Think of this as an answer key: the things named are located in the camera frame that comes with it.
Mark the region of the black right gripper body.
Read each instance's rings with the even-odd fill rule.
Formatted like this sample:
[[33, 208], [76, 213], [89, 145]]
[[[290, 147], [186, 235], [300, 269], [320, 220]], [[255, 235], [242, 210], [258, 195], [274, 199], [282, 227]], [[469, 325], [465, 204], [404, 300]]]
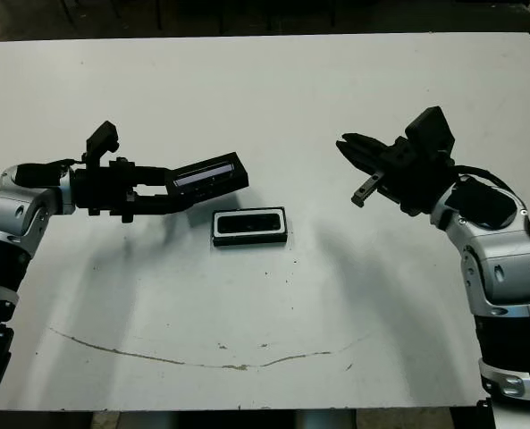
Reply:
[[454, 182], [452, 136], [398, 137], [382, 156], [382, 169], [366, 172], [351, 201], [359, 207], [379, 192], [410, 216], [429, 214], [439, 196]]

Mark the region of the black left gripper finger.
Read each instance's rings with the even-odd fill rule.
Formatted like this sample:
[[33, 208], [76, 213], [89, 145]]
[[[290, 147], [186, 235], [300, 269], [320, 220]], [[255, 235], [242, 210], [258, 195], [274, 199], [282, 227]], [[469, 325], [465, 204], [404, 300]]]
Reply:
[[168, 215], [179, 213], [197, 204], [199, 200], [186, 194], [133, 195], [132, 213], [135, 215]]
[[136, 166], [134, 181], [136, 185], [171, 186], [174, 171], [163, 167]]

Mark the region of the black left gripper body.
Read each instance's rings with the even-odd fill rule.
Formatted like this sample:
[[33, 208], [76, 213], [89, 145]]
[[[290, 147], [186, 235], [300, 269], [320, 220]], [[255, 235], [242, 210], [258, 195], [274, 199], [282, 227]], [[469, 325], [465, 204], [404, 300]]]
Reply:
[[81, 163], [84, 167], [74, 171], [74, 205], [87, 209], [90, 216], [107, 211], [120, 216], [123, 223], [132, 223], [134, 215], [124, 205], [127, 196], [134, 194], [135, 164], [127, 158], [116, 158], [108, 166], [101, 166], [98, 158], [83, 158]]

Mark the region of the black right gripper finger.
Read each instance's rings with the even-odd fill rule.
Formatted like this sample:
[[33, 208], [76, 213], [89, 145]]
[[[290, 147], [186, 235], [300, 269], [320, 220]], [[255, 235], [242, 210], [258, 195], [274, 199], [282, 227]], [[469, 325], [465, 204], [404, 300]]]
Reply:
[[388, 149], [379, 155], [369, 155], [351, 150], [345, 141], [337, 141], [336, 147], [355, 168], [362, 172], [376, 172], [381, 170], [383, 164], [382, 156], [389, 151]]
[[342, 138], [351, 150], [369, 155], [379, 155], [390, 148], [378, 139], [359, 133], [345, 133]]

